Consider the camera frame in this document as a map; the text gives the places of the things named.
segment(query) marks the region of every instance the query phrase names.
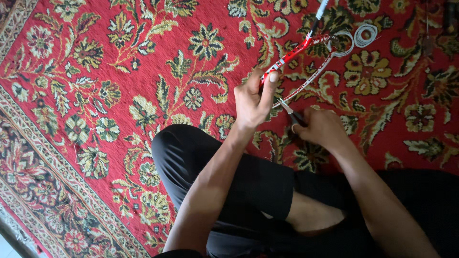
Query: scissor blade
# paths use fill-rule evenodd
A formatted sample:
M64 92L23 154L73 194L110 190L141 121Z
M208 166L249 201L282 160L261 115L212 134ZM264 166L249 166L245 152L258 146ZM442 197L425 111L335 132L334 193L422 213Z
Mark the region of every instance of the scissor blade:
M293 113L293 110L289 106L287 106L287 104L283 100L280 100L280 104L287 111L287 113L289 113L289 114Z

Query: red carpet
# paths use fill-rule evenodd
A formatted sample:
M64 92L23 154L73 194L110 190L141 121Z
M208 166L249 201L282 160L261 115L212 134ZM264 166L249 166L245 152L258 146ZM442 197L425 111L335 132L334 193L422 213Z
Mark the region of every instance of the red carpet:
M173 123L224 140L232 89L301 42L314 0L17 0L0 33L0 202L52 257L161 252L176 212L149 143ZM376 169L458 172L458 35L430 3L331 1L318 32L370 23L378 39L334 58L290 107L334 110ZM348 42L340 41L341 47ZM328 54L315 45L282 69L279 96ZM318 146L291 141L280 108L248 151L331 173Z

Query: black pants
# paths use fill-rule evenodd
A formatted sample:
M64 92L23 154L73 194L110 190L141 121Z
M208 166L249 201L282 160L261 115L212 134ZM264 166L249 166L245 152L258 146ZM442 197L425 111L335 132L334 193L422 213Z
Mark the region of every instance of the black pants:
M177 209L221 143L198 128L176 124L153 139L151 152L161 180ZM442 257L459 257L459 177L441 171L380 172ZM285 219L293 190L346 210L348 217L319 236L297 235ZM274 216L268 219L260 211ZM369 257L378 252L346 178L294 172L244 154L223 210L207 241L216 257L250 250L300 257Z

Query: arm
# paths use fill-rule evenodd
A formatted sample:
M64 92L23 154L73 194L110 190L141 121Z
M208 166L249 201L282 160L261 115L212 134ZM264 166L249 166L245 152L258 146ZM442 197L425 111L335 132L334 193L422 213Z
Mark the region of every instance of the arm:
M340 164L374 240L391 257L439 257L429 239L346 135L340 118L326 110L305 111L307 128L293 129L322 145Z
M220 215L244 149L273 104L278 74L269 74L260 97L258 84L262 74L262 70L255 69L246 84L235 88L237 119L225 142L186 194L164 246L165 252L192 249L206 254L207 238Z

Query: hand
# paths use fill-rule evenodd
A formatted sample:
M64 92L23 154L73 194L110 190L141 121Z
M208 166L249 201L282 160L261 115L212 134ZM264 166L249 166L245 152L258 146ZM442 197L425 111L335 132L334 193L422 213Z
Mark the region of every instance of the hand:
M311 107L304 110L304 119L308 127L292 125L292 131L301 139L322 145L330 153L340 148L353 146L344 130L339 116L329 110L315 110Z
M258 94L260 78L263 75L260 68L253 70L249 80L234 88L236 98L236 125L243 130L255 130L263 123L273 106L273 97L276 83L279 78L277 72L271 72L264 81L263 93Z

